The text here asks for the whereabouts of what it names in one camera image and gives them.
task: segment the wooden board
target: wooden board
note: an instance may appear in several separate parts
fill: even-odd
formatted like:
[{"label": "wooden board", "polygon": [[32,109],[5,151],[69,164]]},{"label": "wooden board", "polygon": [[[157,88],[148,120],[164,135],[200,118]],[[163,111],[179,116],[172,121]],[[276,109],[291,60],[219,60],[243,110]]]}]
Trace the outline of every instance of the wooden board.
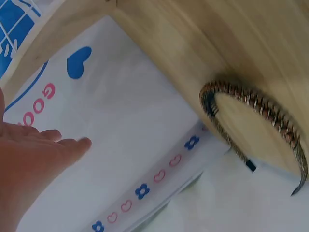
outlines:
[{"label": "wooden board", "polygon": [[116,5],[117,0],[55,0],[50,5],[51,11],[33,26],[0,79],[5,105],[54,53]]},{"label": "wooden board", "polygon": [[[297,120],[309,160],[308,9],[302,0],[119,0],[112,16],[207,125],[199,91],[215,73],[232,68]],[[219,120],[246,154],[299,174],[268,122],[229,97],[217,101]]]}]

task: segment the blue flower print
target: blue flower print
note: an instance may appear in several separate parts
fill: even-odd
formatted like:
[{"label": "blue flower print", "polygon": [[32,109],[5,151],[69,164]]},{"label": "blue flower print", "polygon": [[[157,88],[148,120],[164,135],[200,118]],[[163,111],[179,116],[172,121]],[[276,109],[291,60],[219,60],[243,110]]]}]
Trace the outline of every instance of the blue flower print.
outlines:
[{"label": "blue flower print", "polygon": [[96,224],[92,225],[92,229],[95,232],[103,232],[104,231],[104,226],[102,225],[102,222],[97,221]]},{"label": "blue flower print", "polygon": [[135,194],[138,196],[139,200],[143,199],[150,191],[150,188],[147,187],[147,184],[142,184],[140,188],[135,190]]},{"label": "blue flower print", "polygon": [[184,147],[188,149],[188,151],[192,150],[193,147],[199,142],[199,138],[194,135],[190,138],[188,142],[185,143]]}]

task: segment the pink heart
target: pink heart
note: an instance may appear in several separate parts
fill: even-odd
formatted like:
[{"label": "pink heart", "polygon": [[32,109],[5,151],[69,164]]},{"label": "pink heart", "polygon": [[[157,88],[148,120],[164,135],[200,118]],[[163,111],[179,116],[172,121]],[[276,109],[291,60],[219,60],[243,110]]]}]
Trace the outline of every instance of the pink heart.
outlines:
[{"label": "pink heart", "polygon": [[157,175],[154,176],[154,181],[156,183],[159,183],[161,180],[163,180],[165,177],[165,170],[161,170],[159,171],[159,173]]},{"label": "pink heart", "polygon": [[175,167],[175,166],[177,166],[177,164],[179,164],[179,162],[181,160],[182,160],[182,156],[181,156],[181,154],[178,154],[169,162],[169,166]]},{"label": "pink heart", "polygon": [[113,224],[113,223],[115,223],[117,221],[117,218],[118,218],[118,214],[116,212],[113,212],[112,214],[108,215],[107,221],[110,224]]},{"label": "pink heart", "polygon": [[129,211],[132,207],[132,201],[131,200],[127,200],[126,203],[121,205],[121,211],[126,213],[127,211]]}]

